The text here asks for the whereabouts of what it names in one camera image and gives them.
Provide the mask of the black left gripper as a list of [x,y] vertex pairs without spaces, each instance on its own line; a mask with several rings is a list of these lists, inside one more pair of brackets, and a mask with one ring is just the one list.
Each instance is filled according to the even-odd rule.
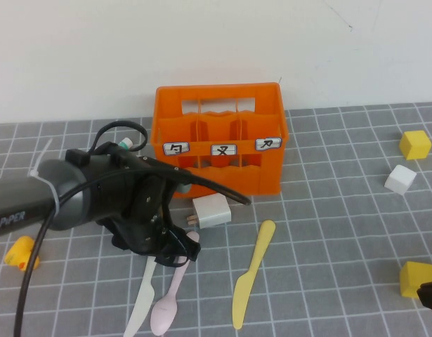
[[111,215],[112,245],[155,256],[155,262],[178,268],[195,262],[200,244],[174,225],[169,204],[181,181],[168,173],[129,172],[111,177],[122,194],[120,210]]

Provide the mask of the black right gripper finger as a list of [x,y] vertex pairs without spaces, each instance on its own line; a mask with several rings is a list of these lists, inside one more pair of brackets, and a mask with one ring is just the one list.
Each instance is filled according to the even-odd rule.
[[417,295],[421,304],[432,310],[432,282],[421,284],[417,289]]

